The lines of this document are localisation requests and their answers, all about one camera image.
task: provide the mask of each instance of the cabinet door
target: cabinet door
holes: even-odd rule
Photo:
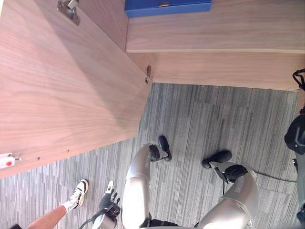
[[[0,17],[0,178],[134,137],[151,84],[80,9],[5,0]]]

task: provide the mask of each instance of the wooden panel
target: wooden panel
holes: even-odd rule
[[[1,12],[2,12],[3,1],[4,0],[0,0],[0,17],[1,17]]]
[[[0,178],[133,137],[150,84],[81,10],[7,0],[0,20],[0,153],[22,162]]]
[[[213,0],[210,12],[129,20],[128,52],[305,52],[303,0]]]
[[[128,17],[124,12],[124,0],[80,1],[80,8],[122,49],[125,51]],[[153,53],[129,53],[128,56],[146,72],[147,65],[153,65]]]
[[[300,110],[305,106],[305,91],[302,89],[297,90],[297,111],[298,114]]]
[[[304,54],[259,52],[160,53],[152,68],[157,83],[296,90],[292,73],[302,69]]]

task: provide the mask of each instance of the sneaker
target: sneaker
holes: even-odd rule
[[[84,196],[89,188],[88,181],[83,179],[76,186],[75,192],[69,200],[62,205],[66,208],[67,213],[73,209],[79,208],[84,203]]]

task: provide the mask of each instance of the striped carpet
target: striped carpet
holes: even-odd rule
[[[294,92],[155,83],[134,139],[0,180],[0,228],[14,223],[25,228],[66,201],[85,178],[90,189],[83,207],[56,227],[77,229],[98,210],[110,179],[122,195],[132,154],[144,142],[156,143],[161,134],[168,138],[173,160],[152,164],[151,214],[191,227],[222,194],[221,179],[200,164],[216,150],[229,149],[233,162],[296,180],[294,154],[283,140],[295,115]],[[262,175],[257,184],[259,210],[252,228],[298,225],[296,184]]]

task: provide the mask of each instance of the metal hinge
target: metal hinge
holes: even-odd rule
[[[152,67],[150,65],[147,66],[146,68],[146,78],[145,78],[145,83],[149,82],[149,79],[151,77],[151,73],[152,73]]]
[[[63,15],[71,19],[71,21],[77,26],[80,25],[80,17],[76,14],[76,6],[78,5],[79,0],[70,0],[70,1],[58,1],[57,10]]]

